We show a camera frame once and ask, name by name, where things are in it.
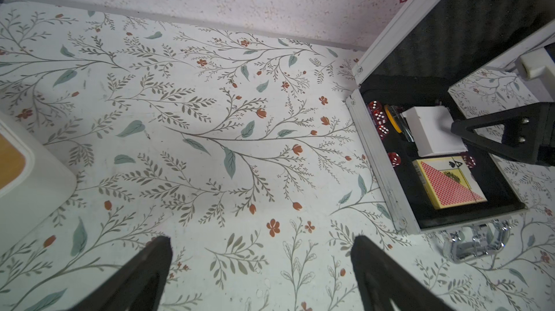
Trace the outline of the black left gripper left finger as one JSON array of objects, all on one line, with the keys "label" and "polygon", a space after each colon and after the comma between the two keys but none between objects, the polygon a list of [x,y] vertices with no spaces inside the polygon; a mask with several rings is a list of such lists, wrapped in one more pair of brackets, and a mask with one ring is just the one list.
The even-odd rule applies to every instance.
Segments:
[{"label": "black left gripper left finger", "polygon": [[169,237],[156,237],[72,310],[157,310],[169,276]]}]

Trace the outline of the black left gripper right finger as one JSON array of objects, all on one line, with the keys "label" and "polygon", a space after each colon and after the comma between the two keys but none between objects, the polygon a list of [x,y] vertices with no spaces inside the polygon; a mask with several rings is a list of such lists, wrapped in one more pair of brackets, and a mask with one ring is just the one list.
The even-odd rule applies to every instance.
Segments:
[{"label": "black left gripper right finger", "polygon": [[351,262],[365,310],[450,310],[368,237],[358,236]]}]

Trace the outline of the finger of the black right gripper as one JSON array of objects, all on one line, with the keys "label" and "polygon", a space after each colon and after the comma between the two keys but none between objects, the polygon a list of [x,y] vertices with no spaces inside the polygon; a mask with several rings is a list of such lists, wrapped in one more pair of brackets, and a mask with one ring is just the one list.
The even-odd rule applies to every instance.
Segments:
[{"label": "finger of the black right gripper", "polygon": [[[497,142],[477,129],[501,126]],[[471,145],[509,161],[554,165],[554,103],[539,102],[452,123],[451,133]]]}]

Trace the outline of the aluminium poker set case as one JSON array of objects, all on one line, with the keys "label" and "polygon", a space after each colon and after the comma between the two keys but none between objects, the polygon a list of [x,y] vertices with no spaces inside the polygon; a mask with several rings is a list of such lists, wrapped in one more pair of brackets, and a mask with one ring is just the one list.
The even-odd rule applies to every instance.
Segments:
[{"label": "aluminium poker set case", "polygon": [[[459,122],[554,103],[554,0],[406,0],[354,69],[347,106],[393,218],[403,234],[442,233],[444,255],[467,263],[500,253],[524,197],[550,192],[554,165],[509,161],[462,139],[465,153],[420,157],[404,111],[444,106]],[[382,140],[367,105],[379,101]],[[388,153],[401,157],[393,167]],[[462,156],[486,203],[435,210],[417,159]]]}]

